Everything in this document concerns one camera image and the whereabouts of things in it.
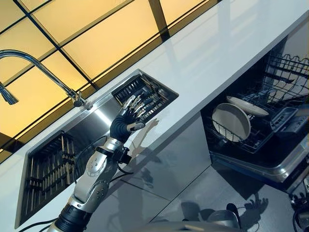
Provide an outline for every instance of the wire rack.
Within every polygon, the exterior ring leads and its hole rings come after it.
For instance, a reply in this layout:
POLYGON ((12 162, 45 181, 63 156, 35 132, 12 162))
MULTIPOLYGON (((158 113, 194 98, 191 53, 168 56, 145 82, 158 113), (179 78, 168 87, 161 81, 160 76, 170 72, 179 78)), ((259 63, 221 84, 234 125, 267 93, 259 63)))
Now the wire rack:
POLYGON ((207 130, 224 143, 233 143, 239 148, 256 153, 284 124, 292 118, 308 98, 309 60, 298 56, 269 55, 262 81, 234 96, 266 110, 266 117, 248 115, 251 133, 242 139, 210 117, 206 118, 207 130))
POLYGON ((134 93, 142 90, 147 95, 147 99, 152 100, 151 104, 142 108, 146 112, 140 119, 146 123, 174 101, 178 94, 143 71, 137 70, 136 73, 137 75, 130 78, 129 82, 114 90, 112 95, 123 105, 134 93))
POLYGON ((21 222, 73 183, 76 150, 73 138, 62 133, 29 156, 21 222))

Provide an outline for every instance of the kitchen faucet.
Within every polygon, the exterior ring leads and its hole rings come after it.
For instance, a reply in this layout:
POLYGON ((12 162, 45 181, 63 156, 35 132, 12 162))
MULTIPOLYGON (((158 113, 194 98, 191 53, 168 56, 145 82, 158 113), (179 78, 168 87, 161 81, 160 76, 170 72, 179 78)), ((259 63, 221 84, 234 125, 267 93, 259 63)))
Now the kitchen faucet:
MULTIPOLYGON (((76 107, 85 106, 87 110, 91 109, 91 105, 86 104, 86 100, 81 97, 82 92, 75 92, 73 89, 69 88, 66 84, 60 81, 51 71, 49 71, 42 63, 40 63, 35 57, 17 50, 1 50, 0 59, 3 57, 20 57, 30 61, 39 70, 46 74, 53 82, 55 82, 59 87, 61 87, 66 94, 72 98, 73 105, 76 107)), ((5 86, 0 82, 0 93, 3 98, 10 104, 13 105, 18 102, 18 99, 5 88, 5 86)))

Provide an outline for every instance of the white bowl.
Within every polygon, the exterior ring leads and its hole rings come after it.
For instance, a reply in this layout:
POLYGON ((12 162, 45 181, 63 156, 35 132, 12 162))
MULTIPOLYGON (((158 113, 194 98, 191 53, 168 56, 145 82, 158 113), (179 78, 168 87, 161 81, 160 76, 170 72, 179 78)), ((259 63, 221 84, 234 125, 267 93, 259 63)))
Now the white bowl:
POLYGON ((246 113, 236 105, 229 103, 218 105, 212 113, 212 120, 215 129, 232 142, 245 140, 250 135, 250 120, 246 113))
POLYGON ((257 117, 265 117, 269 115, 269 113, 266 110, 263 110, 262 108, 253 105, 247 101, 244 101, 242 99, 231 96, 227 96, 226 99, 229 103, 238 106, 240 109, 242 109, 244 112, 250 115, 254 115, 257 117))

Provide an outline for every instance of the open dishwasher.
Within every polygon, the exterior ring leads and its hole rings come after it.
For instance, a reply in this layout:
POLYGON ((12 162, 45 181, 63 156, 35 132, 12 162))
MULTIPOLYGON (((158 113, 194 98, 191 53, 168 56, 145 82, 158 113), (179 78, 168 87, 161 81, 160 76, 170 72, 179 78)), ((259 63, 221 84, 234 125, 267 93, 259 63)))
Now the open dishwasher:
POLYGON ((292 192, 309 173, 308 78, 308 59, 269 52, 218 95, 201 111, 212 162, 292 192), (212 118, 230 96, 267 112, 247 114, 247 138, 212 118))

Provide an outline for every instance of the sink basin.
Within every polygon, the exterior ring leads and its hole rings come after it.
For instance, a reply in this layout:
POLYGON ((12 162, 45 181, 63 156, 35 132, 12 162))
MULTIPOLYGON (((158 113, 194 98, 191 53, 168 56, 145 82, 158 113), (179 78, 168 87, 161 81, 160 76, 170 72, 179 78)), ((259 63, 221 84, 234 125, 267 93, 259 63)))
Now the sink basin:
POLYGON ((90 111, 81 112, 49 139, 36 144, 26 153, 15 227, 74 182, 74 167, 75 179, 84 172, 95 147, 104 144, 106 138, 103 136, 109 136, 110 125, 122 104, 140 89, 151 93, 150 97, 154 98, 153 108, 142 117, 145 122, 178 97, 168 87, 136 70, 103 94, 90 111))

